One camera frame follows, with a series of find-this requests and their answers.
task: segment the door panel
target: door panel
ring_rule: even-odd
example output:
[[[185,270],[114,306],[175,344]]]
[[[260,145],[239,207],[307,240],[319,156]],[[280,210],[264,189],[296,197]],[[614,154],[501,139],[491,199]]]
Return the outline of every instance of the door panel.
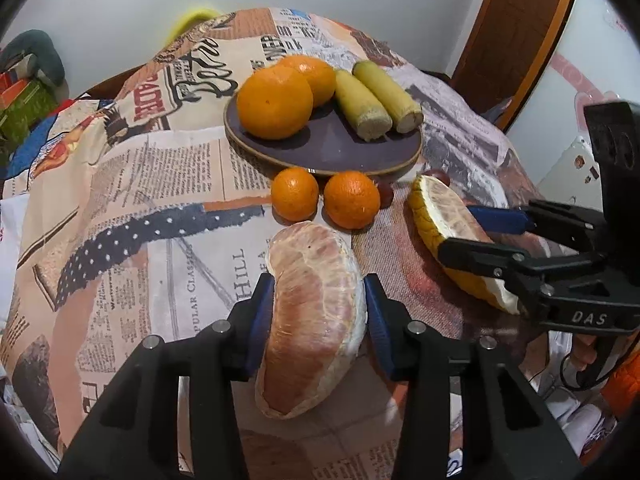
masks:
[[[452,85],[478,113],[515,94],[545,38],[558,0],[490,0]]]

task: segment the sugarcane piece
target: sugarcane piece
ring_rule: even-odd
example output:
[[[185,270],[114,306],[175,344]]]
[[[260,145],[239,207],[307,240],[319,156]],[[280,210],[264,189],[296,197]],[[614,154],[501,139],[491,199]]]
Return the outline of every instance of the sugarcane piece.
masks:
[[[420,105],[373,61],[357,62],[353,75],[382,103],[393,119],[396,132],[407,134],[422,124],[424,115]]]
[[[335,71],[335,98],[361,139],[369,142],[391,129],[393,121],[385,107],[348,70]]]

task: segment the door frame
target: door frame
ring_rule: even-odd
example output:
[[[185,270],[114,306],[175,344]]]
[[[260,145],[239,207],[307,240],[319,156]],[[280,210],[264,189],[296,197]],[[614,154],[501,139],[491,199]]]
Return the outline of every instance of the door frame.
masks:
[[[465,49],[460,55],[460,60],[458,61],[458,65],[456,66],[453,77],[451,78],[450,85],[453,89],[456,88],[456,84],[466,65],[466,60],[473,50],[474,43],[476,42],[476,39],[480,32],[480,28],[482,27],[490,3],[491,0],[482,0],[482,5],[480,6],[480,10],[478,10],[478,16],[476,17],[474,26],[471,29],[469,38],[468,40],[466,40]],[[538,79],[542,75],[542,72],[545,69],[546,64],[548,63],[548,60],[551,57],[556,44],[558,44],[562,31],[564,30],[564,26],[569,17],[571,8],[573,7],[573,3],[574,0],[558,0],[556,12],[554,13],[551,24],[546,31],[545,37],[542,40],[542,44],[538,49],[536,57],[527,70],[527,73],[520,83],[520,86],[518,86],[518,89],[516,90],[511,103],[496,123],[496,126],[501,130],[504,131],[508,126],[511,126],[511,123],[513,123],[513,120],[515,119],[517,113],[524,106],[524,102],[529,97],[531,91],[533,90],[533,87],[536,85]]]

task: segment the table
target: table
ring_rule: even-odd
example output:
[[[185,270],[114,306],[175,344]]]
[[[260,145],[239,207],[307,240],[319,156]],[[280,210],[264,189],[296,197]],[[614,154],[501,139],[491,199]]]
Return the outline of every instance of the table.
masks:
[[[113,104],[80,100],[61,112],[34,161],[5,183],[5,196],[28,190],[30,202],[0,358],[43,446],[64,451],[146,335],[194,335],[251,294],[267,240],[282,227],[269,198],[277,168],[229,143],[223,109],[254,70],[293,53],[348,70],[369,58],[422,104],[422,156],[395,176],[393,205],[369,228],[344,233],[363,274],[378,273],[389,296],[444,335],[492,334],[524,354],[530,327],[460,291],[424,247],[406,206],[411,180],[427,168],[443,168],[470,203],[538,197],[502,132],[445,83],[359,30],[298,10],[240,10],[159,52]],[[500,241],[532,254],[558,252],[533,236]],[[366,348],[327,401],[291,421],[264,418],[251,385],[235,385],[252,478],[390,471],[405,393],[380,378]]]

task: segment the yellow curved object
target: yellow curved object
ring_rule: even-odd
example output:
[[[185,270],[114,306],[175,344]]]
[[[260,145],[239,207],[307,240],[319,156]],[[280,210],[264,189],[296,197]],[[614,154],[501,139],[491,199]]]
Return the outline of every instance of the yellow curved object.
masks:
[[[220,13],[217,10],[213,9],[194,9],[185,13],[180,17],[180,19],[175,23],[174,28],[172,28],[169,37],[167,38],[164,46],[169,46],[172,44],[176,38],[180,35],[184,34],[191,28],[199,25],[200,23],[206,22],[207,20],[212,20],[213,18],[217,18],[220,16]]]
[[[418,176],[414,180],[408,204],[414,212],[414,222],[420,238],[436,259],[438,247],[446,238],[491,241],[462,199],[437,178]],[[504,288],[502,280],[484,278],[444,266],[442,268],[467,294],[485,300],[509,314],[518,314],[518,298]]]

